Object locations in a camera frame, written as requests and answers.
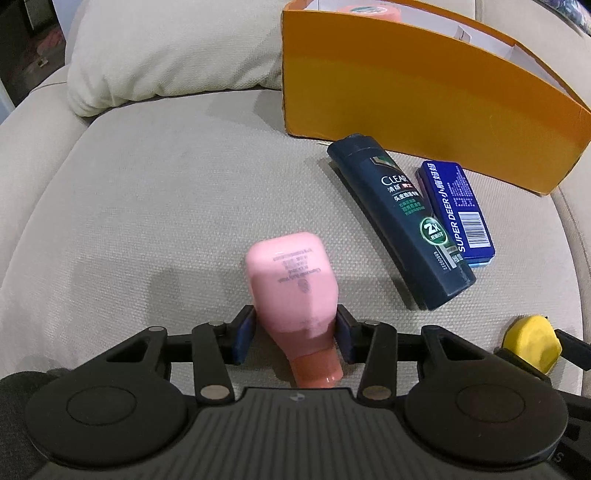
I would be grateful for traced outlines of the pink lotion bottle orange cap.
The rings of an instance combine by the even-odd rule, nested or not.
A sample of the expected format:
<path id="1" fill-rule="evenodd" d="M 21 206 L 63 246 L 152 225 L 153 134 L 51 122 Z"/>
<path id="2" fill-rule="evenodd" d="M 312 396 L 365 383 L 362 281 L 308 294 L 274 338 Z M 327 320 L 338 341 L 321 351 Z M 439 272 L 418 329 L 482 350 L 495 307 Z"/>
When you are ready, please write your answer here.
<path id="1" fill-rule="evenodd" d="M 257 320 L 287 357 L 297 387 L 337 385 L 339 285 L 322 240 L 300 232 L 257 242 L 245 270 Z"/>

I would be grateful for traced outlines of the dark blue shampoo bottle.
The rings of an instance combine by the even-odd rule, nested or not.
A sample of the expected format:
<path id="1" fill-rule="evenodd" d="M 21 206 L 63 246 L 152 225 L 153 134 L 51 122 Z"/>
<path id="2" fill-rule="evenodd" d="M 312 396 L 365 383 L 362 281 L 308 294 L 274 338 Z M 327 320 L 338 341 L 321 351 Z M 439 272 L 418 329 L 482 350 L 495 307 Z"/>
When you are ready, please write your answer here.
<path id="1" fill-rule="evenodd" d="M 435 310 L 476 282 L 457 243 L 410 176 L 374 138 L 349 135 L 332 142 L 328 154 L 420 307 Z"/>

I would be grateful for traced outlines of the blue Super Deer box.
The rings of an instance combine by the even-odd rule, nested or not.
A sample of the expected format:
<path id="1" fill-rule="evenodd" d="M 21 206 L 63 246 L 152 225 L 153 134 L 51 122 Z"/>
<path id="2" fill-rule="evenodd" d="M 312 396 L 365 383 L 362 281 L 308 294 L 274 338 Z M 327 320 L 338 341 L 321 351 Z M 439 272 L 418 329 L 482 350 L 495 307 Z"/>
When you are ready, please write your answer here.
<path id="1" fill-rule="evenodd" d="M 454 162 L 426 160 L 418 178 L 437 218 L 471 267 L 488 265 L 496 250 L 463 168 Z"/>

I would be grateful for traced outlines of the orange cardboard box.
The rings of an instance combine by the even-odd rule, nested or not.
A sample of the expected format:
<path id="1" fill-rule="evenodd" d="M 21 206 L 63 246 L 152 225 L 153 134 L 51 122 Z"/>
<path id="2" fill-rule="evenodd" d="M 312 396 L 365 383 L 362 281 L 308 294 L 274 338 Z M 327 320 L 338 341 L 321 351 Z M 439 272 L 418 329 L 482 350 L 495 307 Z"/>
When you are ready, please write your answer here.
<path id="1" fill-rule="evenodd" d="M 476 20 L 420 1 L 401 21 L 287 4 L 283 110 L 287 132 L 383 147 L 546 195 L 590 143 L 590 110 L 542 60 Z M 446 29 L 415 26 L 428 14 Z"/>

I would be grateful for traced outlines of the beige throw pillow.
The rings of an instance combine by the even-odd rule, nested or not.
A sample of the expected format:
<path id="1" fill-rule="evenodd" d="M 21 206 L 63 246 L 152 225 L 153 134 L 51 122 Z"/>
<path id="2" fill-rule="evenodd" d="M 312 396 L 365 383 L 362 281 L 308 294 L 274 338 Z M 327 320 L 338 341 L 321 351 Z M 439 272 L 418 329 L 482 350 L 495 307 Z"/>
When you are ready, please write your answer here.
<path id="1" fill-rule="evenodd" d="M 127 102 L 281 87 L 283 1 L 86 1 L 67 77 L 80 117 Z"/>

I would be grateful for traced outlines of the floral patterned cushion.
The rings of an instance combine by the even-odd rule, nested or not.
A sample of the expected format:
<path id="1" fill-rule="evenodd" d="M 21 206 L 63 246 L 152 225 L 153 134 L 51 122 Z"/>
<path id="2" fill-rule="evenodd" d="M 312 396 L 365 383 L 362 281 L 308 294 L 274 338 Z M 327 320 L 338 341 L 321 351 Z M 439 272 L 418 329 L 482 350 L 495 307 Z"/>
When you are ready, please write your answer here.
<path id="1" fill-rule="evenodd" d="M 541 0 L 541 2 L 584 33 L 591 33 L 590 13 L 581 2 L 577 0 Z"/>

